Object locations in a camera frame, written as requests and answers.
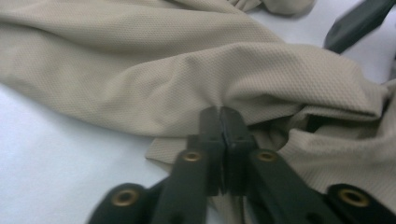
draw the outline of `clamp jaw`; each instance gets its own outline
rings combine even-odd
[[[395,0],[365,0],[335,22],[326,35],[324,48],[342,53],[380,26]]]
[[[209,107],[199,127],[165,180],[151,189],[115,187],[89,223],[203,224],[206,197],[221,193],[246,197],[257,224],[396,223],[396,216],[362,189],[339,184],[323,195],[309,188],[279,154],[258,148],[236,110]]]

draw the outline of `textured fabric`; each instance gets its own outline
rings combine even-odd
[[[315,4],[315,0],[262,0],[270,12],[293,15],[304,12]]]
[[[68,116],[157,136],[147,156],[164,162],[197,133],[200,110],[226,105],[314,189],[357,185],[396,211],[396,84],[285,44],[238,9],[248,2],[1,1],[0,81]],[[234,198],[214,203],[240,223]]]

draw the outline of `white surface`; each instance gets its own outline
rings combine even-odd
[[[250,15],[290,43],[322,46],[334,20],[356,0],[318,0],[307,16]],[[346,52],[376,82],[389,77],[396,13]],[[150,138],[117,133],[57,114],[0,85],[0,223],[84,223],[111,188],[149,187],[167,173],[144,159]],[[221,223],[210,210],[208,223]]]

